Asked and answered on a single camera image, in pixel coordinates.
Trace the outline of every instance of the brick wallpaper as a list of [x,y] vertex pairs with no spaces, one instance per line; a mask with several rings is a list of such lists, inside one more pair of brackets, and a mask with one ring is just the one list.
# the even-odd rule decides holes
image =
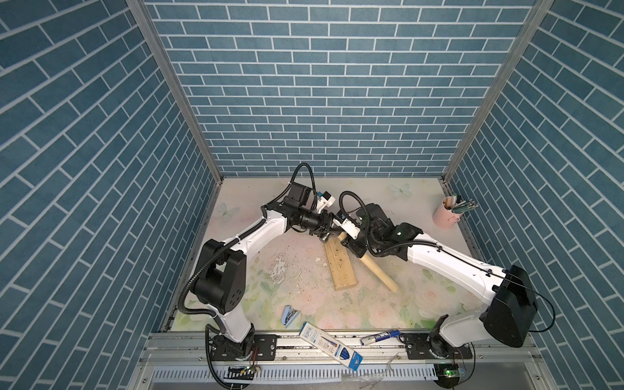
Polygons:
[[148,0],[226,176],[440,176],[534,0],[244,2]]
[[562,389],[624,388],[623,21],[620,0],[555,0],[452,181],[484,257],[555,303],[534,337]]
[[124,0],[0,2],[0,389],[117,389],[214,181]]

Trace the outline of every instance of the aluminum frame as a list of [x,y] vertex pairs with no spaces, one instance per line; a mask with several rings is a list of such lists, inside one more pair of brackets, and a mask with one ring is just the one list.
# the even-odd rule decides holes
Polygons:
[[457,168],[459,168],[459,164],[468,152],[468,149],[470,149],[470,145],[477,137],[485,119],[490,114],[490,111],[492,111],[496,100],[499,98],[500,93],[503,91],[503,88],[509,80],[509,77],[511,77],[516,65],[520,62],[522,54],[524,54],[524,51],[529,46],[531,39],[533,39],[535,32],[537,32],[537,28],[542,23],[546,13],[548,13],[553,1],[554,0],[535,1],[533,8],[529,11],[524,25],[522,26],[522,30],[520,30],[520,33],[516,39],[514,39],[514,42],[507,53],[507,57],[505,57],[505,60],[500,65],[498,73],[496,73],[496,76],[494,77],[492,85],[487,89],[481,105],[477,108],[477,111],[472,117],[472,122],[470,122],[470,125],[466,129],[462,140],[459,141],[455,153],[453,153],[453,156],[451,157],[451,161],[449,161],[449,164],[444,169],[442,178],[445,181],[450,181]]
[[180,83],[180,79],[175,73],[173,69],[173,65],[167,51],[165,50],[165,46],[162,44],[158,36],[158,32],[156,31],[156,25],[152,20],[152,17],[147,10],[147,6],[145,5],[144,0],[126,0],[128,7],[130,8],[130,12],[132,16],[137,21],[137,25],[139,30],[143,34],[143,38],[150,50],[152,51],[152,55],[154,56],[154,60],[158,65],[163,77],[165,78],[165,82],[169,86],[173,98],[180,109],[180,112],[184,116],[184,119],[188,125],[188,129],[193,135],[195,142],[197,143],[197,147],[206,164],[208,164],[208,168],[212,172],[215,180],[218,184],[223,182],[223,175],[219,171],[219,167],[217,165],[217,161],[212,155],[210,148],[208,147],[208,143],[206,142],[206,138],[202,133],[202,128],[197,122],[197,117],[195,113],[193,113],[193,109],[188,101],[186,93],[184,93],[184,89],[182,88],[182,84]]
[[[428,333],[428,329],[404,329],[404,331],[420,331]],[[341,343],[354,348],[364,358],[360,366],[367,364],[385,364],[395,354],[397,358],[392,362],[395,369],[408,368],[415,364],[451,363],[451,359],[423,359],[409,360],[405,345],[397,338],[382,340],[368,346],[361,346],[359,339],[378,329],[370,330],[334,330],[327,331]],[[328,357],[324,352],[314,348],[299,338],[298,331],[258,331],[257,334],[276,334],[278,336],[276,357],[274,361],[261,362],[261,366],[279,367],[280,365],[324,366],[328,369],[342,368],[337,361]],[[147,340],[145,349],[137,363],[129,390],[148,389],[152,382],[152,375],[156,368],[162,366],[180,366],[180,369],[206,366],[205,340],[203,332],[169,332],[152,333]],[[537,347],[530,338],[521,348],[510,348],[500,343],[476,344],[477,363],[525,363],[527,372],[532,376],[536,390],[554,390],[553,382],[545,368],[544,361]],[[214,362],[216,367],[236,365],[236,362]]]

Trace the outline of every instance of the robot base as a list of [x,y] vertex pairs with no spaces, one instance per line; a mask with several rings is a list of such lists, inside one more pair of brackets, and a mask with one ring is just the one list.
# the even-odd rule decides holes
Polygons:
[[257,361],[275,360],[277,336],[275,334],[254,334],[253,326],[245,339],[234,343],[224,336],[212,338],[210,359],[212,361],[244,361],[255,358]]

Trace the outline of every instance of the marker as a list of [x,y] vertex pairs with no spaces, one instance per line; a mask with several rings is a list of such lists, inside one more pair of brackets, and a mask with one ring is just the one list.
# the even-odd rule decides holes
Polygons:
[[372,336],[363,337],[359,340],[362,345],[368,345],[377,343],[378,341],[389,339],[390,337],[397,337],[401,332],[394,330],[390,332],[381,332]]

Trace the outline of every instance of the table surface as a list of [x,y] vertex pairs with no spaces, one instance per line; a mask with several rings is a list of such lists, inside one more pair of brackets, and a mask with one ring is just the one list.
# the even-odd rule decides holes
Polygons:
[[[243,231],[261,216],[260,205],[277,196],[288,184],[285,178],[227,178],[220,190],[203,241],[224,240]],[[298,182],[310,185],[309,179]],[[379,204],[395,225],[409,222],[441,243],[470,255],[457,226],[443,230],[432,215],[444,194],[436,178],[319,178],[316,188],[336,198],[344,190],[357,193],[365,203]],[[355,200],[345,198],[345,208]],[[338,210],[338,201],[330,211]],[[357,286],[335,291],[323,243],[316,236],[288,230],[275,238],[255,258],[247,259],[243,309],[260,330],[284,330],[281,315],[286,305],[299,316],[288,329],[304,321],[322,329],[431,328],[444,314],[461,313],[480,301],[451,280],[396,256],[375,262],[399,285],[392,293],[353,254],[351,264]],[[201,308],[189,293],[189,308]],[[203,331],[208,316],[177,313],[172,331]]]

